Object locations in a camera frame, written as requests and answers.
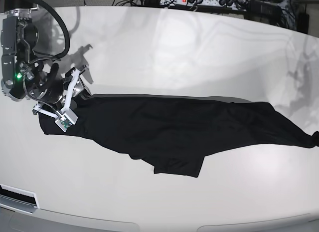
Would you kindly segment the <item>white slotted box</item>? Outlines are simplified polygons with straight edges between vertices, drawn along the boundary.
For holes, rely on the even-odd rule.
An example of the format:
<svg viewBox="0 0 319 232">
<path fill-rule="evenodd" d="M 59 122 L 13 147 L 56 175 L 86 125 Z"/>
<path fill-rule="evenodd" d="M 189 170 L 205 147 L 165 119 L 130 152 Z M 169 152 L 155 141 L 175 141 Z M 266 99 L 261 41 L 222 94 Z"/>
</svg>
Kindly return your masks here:
<svg viewBox="0 0 319 232">
<path fill-rule="evenodd" d="M 1 184 L 0 207 L 32 215 L 40 209 L 40 204 L 35 192 Z"/>
</svg>

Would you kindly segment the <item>black power supply box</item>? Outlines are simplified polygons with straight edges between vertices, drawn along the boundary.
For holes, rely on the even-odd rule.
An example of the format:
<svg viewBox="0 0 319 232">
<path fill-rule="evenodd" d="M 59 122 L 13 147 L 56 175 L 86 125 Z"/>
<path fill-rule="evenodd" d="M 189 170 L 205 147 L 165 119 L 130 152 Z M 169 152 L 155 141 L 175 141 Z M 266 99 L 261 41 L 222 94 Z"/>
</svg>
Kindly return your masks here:
<svg viewBox="0 0 319 232">
<path fill-rule="evenodd" d="M 267 18 L 280 18 L 282 16 L 282 9 L 279 6 L 258 0 L 248 1 L 248 12 Z"/>
</svg>

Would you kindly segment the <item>black t-shirt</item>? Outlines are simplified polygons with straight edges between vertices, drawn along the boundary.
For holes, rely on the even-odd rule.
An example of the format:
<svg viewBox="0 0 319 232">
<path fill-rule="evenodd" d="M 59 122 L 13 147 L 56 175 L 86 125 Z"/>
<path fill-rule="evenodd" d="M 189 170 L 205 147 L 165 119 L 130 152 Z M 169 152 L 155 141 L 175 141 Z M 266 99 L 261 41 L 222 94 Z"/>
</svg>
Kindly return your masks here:
<svg viewBox="0 0 319 232">
<path fill-rule="evenodd" d="M 198 177 L 204 158 L 262 144 L 313 148 L 309 135 L 267 102 L 152 97 L 93 96 L 76 99 L 78 120 L 66 135 L 92 140 L 154 173 Z"/>
</svg>

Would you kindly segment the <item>white power strip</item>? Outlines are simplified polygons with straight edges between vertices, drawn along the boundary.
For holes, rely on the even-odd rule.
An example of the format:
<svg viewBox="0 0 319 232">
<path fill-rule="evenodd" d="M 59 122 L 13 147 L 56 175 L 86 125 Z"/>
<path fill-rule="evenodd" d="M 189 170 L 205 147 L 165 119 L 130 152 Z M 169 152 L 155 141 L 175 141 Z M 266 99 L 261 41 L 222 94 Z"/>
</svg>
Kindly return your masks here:
<svg viewBox="0 0 319 232">
<path fill-rule="evenodd" d="M 190 9 L 204 6 L 211 8 L 245 11 L 248 0 L 160 0 L 160 6 L 185 6 Z"/>
</svg>

